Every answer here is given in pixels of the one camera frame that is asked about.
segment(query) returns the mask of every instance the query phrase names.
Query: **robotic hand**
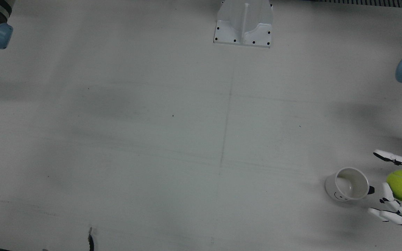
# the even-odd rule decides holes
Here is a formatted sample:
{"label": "robotic hand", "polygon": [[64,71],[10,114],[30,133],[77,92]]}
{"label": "robotic hand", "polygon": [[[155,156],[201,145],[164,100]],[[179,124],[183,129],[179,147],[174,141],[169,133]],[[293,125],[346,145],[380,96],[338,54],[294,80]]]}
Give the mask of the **robotic hand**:
{"label": "robotic hand", "polygon": [[[373,154],[384,161],[393,162],[397,166],[402,165],[401,156],[397,156],[395,154],[381,150],[375,150]],[[392,190],[386,182],[382,184],[382,190],[383,197],[379,201],[387,206],[387,210],[369,208],[368,212],[373,214],[374,216],[377,216],[382,221],[392,221],[395,224],[402,225],[401,202],[394,198]]]}

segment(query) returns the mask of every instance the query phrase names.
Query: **white table surface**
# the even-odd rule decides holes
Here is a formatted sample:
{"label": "white table surface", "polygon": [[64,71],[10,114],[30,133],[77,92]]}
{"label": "white table surface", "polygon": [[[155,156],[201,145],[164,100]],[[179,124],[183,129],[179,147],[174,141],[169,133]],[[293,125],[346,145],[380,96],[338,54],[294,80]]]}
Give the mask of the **white table surface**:
{"label": "white table surface", "polygon": [[0,248],[402,250],[338,203],[402,155],[402,9],[273,1],[270,49],[213,43],[220,0],[23,0],[0,51]]}

